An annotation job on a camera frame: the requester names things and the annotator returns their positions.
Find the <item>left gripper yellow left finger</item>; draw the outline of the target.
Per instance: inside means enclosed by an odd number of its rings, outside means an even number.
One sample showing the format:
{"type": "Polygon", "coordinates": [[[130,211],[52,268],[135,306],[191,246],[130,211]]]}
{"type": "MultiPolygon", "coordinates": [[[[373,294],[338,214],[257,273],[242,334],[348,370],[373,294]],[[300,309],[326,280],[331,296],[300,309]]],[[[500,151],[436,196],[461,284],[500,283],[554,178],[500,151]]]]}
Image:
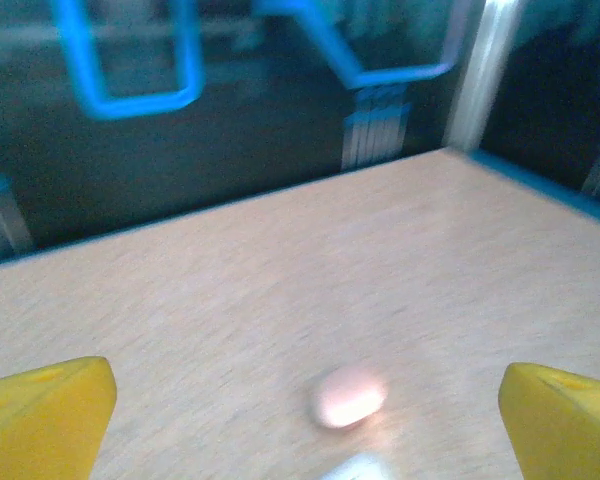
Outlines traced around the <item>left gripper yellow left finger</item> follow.
{"type": "Polygon", "coordinates": [[[99,356],[0,378],[0,480],[89,480],[116,399],[99,356]]]}

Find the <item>aluminium frame post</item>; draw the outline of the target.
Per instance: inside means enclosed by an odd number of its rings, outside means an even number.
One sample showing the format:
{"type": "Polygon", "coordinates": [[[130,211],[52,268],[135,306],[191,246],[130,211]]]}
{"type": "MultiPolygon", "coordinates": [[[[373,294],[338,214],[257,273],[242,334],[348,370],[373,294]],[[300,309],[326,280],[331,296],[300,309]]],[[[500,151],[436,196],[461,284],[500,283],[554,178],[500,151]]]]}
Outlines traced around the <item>aluminium frame post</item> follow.
{"type": "Polygon", "coordinates": [[[471,152],[481,143],[525,0],[485,0],[476,37],[456,89],[443,144],[471,152]]]}

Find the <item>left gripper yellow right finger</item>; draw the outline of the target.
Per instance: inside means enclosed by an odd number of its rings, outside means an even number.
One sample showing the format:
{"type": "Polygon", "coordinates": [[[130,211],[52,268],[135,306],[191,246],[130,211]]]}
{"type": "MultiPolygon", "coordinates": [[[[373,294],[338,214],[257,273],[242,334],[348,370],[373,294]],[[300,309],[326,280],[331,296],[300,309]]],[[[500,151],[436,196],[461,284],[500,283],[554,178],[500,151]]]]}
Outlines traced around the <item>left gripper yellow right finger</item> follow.
{"type": "Polygon", "coordinates": [[[512,363],[498,406],[524,480],[600,480],[600,380],[512,363]]]}

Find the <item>pink earbud charging case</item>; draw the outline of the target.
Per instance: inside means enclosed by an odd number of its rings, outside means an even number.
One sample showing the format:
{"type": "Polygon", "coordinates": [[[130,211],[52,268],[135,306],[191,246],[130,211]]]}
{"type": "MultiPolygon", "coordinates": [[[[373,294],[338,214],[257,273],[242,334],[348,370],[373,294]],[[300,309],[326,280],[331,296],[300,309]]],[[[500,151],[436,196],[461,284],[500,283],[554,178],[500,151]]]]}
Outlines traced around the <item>pink earbud charging case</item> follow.
{"type": "Polygon", "coordinates": [[[312,389],[312,415],[324,428],[350,428],[377,413],[388,392],[387,383],[374,370],[363,365],[340,366],[312,389]]]}

